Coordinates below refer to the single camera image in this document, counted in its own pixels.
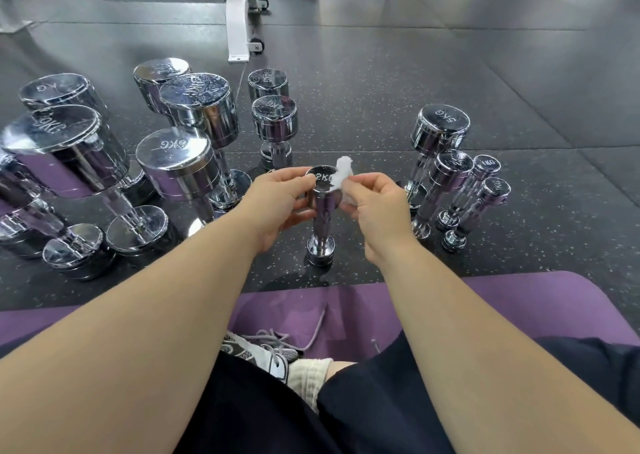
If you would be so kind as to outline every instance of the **shoelace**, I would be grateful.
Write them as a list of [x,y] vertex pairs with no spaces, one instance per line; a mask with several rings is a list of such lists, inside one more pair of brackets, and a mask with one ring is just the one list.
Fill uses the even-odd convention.
[[265,350],[269,351],[272,355],[277,352],[281,354],[284,358],[286,358],[287,361],[293,361],[293,359],[295,358],[291,360],[287,358],[287,354],[285,353],[284,349],[286,348],[289,350],[293,350],[297,353],[304,353],[309,348],[311,348],[311,346],[313,346],[313,344],[316,342],[318,333],[320,333],[320,328],[322,327],[322,322],[324,320],[326,308],[327,308],[327,304],[324,305],[322,313],[320,314],[320,319],[318,320],[318,324],[316,325],[316,330],[314,331],[314,334],[311,337],[311,340],[309,341],[308,345],[302,348],[287,342],[287,340],[291,337],[290,334],[281,333],[279,331],[276,331],[275,329],[268,329],[268,330],[260,329],[260,331],[258,331],[256,334],[252,334],[252,335],[243,334],[242,337],[245,338],[247,341],[250,341],[251,343],[259,344],[261,348],[264,348]]

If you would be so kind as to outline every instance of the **hand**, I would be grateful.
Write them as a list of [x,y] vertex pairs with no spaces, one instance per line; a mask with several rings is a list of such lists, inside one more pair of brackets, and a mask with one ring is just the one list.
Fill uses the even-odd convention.
[[258,176],[233,211],[247,226],[255,226],[259,252],[266,252],[282,230],[310,220],[315,210],[306,209],[308,201],[298,197],[313,189],[316,176],[306,175],[309,167],[286,168]]
[[342,191],[357,203],[342,201],[340,208],[358,221],[367,260],[380,267],[397,247],[417,243],[406,192],[389,176],[378,172],[350,176],[342,182]]

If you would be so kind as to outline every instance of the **white tissue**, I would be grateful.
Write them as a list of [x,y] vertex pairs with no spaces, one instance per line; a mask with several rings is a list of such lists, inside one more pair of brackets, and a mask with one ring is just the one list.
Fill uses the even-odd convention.
[[[329,191],[341,190],[342,182],[349,176],[353,176],[353,171],[351,169],[352,162],[353,160],[348,156],[343,156],[338,159],[338,162],[335,164],[336,172],[331,175],[331,188]],[[342,201],[356,205],[356,201],[346,193],[342,194]]]

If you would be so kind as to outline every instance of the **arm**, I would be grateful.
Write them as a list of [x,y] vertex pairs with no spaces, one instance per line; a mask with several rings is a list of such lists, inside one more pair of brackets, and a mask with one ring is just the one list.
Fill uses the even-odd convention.
[[418,244],[402,189],[382,174],[350,179],[358,206],[343,208],[458,454],[638,452],[640,430]]
[[292,213],[307,169],[261,176],[227,216],[2,359],[0,452],[171,453],[254,256],[314,215]]

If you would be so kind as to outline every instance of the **left hand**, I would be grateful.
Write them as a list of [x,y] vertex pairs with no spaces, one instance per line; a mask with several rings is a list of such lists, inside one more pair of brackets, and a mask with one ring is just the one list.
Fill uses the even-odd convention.
[[256,228],[259,252],[266,252],[282,230],[316,215],[313,209],[298,211],[308,206],[307,199],[298,197],[316,185],[316,176],[305,176],[309,169],[285,168],[258,176],[233,211],[244,215],[247,226]]

